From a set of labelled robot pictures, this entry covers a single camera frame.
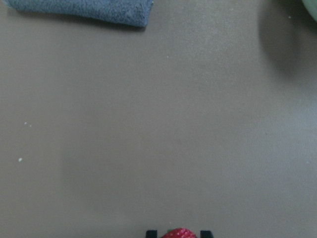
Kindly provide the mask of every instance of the gray table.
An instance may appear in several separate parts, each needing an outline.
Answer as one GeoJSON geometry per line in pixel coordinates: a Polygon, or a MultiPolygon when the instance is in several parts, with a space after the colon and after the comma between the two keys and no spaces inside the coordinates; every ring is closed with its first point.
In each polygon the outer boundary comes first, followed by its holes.
{"type": "Polygon", "coordinates": [[[0,237],[317,237],[317,23],[157,0],[146,30],[0,4],[0,237]]]}

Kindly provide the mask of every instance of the gray surface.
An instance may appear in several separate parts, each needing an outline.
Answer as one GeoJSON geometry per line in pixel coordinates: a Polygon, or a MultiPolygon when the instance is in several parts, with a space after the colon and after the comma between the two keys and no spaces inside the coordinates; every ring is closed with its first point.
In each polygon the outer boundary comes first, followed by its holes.
{"type": "Polygon", "coordinates": [[[157,0],[145,31],[0,4],[0,237],[316,238],[317,24],[294,2],[157,0]]]}

